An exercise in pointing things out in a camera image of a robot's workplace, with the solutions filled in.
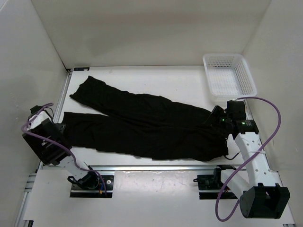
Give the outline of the black trousers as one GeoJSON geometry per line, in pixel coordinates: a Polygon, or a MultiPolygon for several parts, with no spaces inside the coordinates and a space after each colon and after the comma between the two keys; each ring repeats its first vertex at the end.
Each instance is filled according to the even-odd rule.
{"type": "Polygon", "coordinates": [[[229,153],[227,137],[205,125],[210,115],[206,109],[121,91],[91,76],[70,98],[96,110],[95,114],[64,113],[64,135],[74,147],[202,162],[229,153]]]}

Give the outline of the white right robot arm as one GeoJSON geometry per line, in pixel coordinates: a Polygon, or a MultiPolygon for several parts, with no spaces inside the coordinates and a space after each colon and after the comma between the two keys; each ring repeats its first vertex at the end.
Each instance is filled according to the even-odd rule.
{"type": "Polygon", "coordinates": [[[280,185],[271,171],[258,127],[254,120],[246,118],[245,104],[229,101],[226,109],[215,106],[206,125],[223,135],[232,135],[244,161],[237,169],[232,166],[216,168],[213,185],[231,190],[245,218],[281,218],[290,192],[280,185]]]}

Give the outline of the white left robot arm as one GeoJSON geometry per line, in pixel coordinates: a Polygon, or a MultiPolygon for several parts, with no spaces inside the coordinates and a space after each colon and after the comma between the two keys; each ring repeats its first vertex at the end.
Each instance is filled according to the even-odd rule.
{"type": "Polygon", "coordinates": [[[70,173],[68,181],[81,189],[97,189],[102,183],[100,176],[84,162],[76,160],[72,146],[64,137],[65,129],[65,124],[54,123],[45,110],[32,114],[21,128],[23,139],[43,164],[65,169],[70,173]]]}

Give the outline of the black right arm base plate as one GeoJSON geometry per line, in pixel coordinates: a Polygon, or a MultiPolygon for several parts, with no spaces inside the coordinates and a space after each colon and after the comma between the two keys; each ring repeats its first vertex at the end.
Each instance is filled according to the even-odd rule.
{"type": "Polygon", "coordinates": [[[200,200],[216,200],[223,186],[214,175],[197,175],[193,182],[198,185],[200,200]]]}

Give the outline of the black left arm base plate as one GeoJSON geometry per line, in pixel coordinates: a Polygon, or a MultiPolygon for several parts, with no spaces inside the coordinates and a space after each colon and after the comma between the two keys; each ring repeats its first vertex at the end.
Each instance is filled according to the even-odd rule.
{"type": "Polygon", "coordinates": [[[70,198],[112,198],[114,188],[114,175],[102,175],[105,182],[96,180],[92,186],[80,186],[73,176],[67,179],[71,183],[70,198]]]}

